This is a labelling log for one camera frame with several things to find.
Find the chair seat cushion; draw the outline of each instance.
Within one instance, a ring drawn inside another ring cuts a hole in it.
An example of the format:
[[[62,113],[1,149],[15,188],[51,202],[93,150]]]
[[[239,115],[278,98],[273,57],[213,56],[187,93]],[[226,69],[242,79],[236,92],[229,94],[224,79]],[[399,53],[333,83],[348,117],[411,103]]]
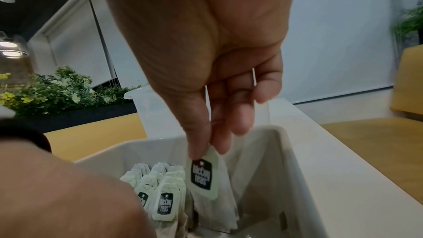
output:
[[[423,122],[390,117],[322,127],[423,204]]]

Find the chair backrest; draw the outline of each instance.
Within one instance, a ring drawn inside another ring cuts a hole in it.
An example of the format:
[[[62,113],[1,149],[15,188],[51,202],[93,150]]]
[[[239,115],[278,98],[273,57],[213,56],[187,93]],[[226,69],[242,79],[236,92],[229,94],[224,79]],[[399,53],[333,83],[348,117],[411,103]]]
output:
[[[391,109],[423,115],[423,45],[404,50],[393,87]]]

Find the black label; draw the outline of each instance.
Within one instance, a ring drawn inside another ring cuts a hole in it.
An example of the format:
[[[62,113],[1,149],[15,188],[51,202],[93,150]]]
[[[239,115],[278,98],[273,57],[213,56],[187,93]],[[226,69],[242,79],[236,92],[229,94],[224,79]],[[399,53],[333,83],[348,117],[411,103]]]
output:
[[[157,208],[157,214],[169,215],[172,210],[173,193],[162,193],[160,195],[159,206]]]
[[[203,159],[193,161],[191,166],[191,182],[198,187],[210,190],[212,186],[212,164]]]
[[[146,193],[139,193],[138,194],[138,197],[140,198],[142,207],[144,207],[145,206],[145,203],[147,202],[147,199],[148,199],[148,194],[146,194]]]

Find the white table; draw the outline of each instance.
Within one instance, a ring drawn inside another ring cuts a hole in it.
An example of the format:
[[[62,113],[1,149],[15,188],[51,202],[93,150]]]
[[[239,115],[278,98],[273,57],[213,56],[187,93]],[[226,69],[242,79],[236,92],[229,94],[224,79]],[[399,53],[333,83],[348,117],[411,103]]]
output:
[[[328,237],[422,238],[423,206],[285,99],[269,103]]]

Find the white roller blind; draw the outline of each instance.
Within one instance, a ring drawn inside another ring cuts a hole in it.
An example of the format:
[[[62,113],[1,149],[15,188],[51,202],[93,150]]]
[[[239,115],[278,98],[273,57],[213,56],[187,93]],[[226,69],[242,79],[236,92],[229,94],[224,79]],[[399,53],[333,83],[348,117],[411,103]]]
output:
[[[291,102],[390,86],[390,0],[294,0],[282,45]]]
[[[91,0],[104,42],[122,87],[145,85],[145,77],[110,13],[106,0]]]
[[[88,0],[54,26],[48,39],[58,66],[90,76],[93,86],[112,78]]]

